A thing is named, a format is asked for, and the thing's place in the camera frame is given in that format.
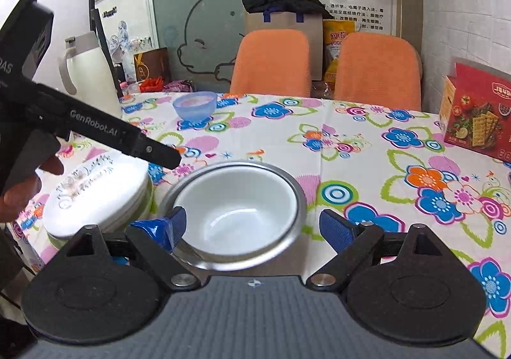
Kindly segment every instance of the tomato image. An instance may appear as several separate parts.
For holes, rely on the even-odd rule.
[[[470,111],[474,107],[471,98],[468,95],[461,97],[461,109],[463,111]]]

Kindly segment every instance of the black cloth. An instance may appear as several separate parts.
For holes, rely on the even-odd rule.
[[[334,18],[319,0],[242,0],[242,2],[247,12],[264,12],[272,8],[274,11],[321,14],[324,19]]]

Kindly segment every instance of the white plate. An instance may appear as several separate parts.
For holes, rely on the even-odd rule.
[[[224,167],[201,175],[178,194],[187,212],[183,239],[217,256],[243,256],[277,242],[297,214],[296,195],[263,168]]]
[[[84,225],[108,230],[135,211],[147,187],[148,163],[119,151],[100,154],[81,164],[55,188],[44,206],[44,227],[69,239]]]

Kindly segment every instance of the finger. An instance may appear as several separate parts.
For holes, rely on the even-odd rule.
[[[4,195],[4,204],[13,209],[23,210],[29,200],[41,191],[41,187],[41,179],[34,174],[7,190]]]
[[[18,210],[18,208],[6,206],[3,199],[0,198],[0,223],[14,222],[18,218],[19,213],[23,209],[24,209],[23,207]]]
[[[41,170],[52,174],[61,175],[64,173],[64,166],[57,156],[52,156],[39,167]]]

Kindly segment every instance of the gray surface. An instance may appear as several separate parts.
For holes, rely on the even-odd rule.
[[[104,346],[39,341],[22,359],[311,359],[491,357],[466,340],[446,348],[409,348],[356,324],[336,295],[298,277],[212,277],[205,288],[173,295],[146,328]]]

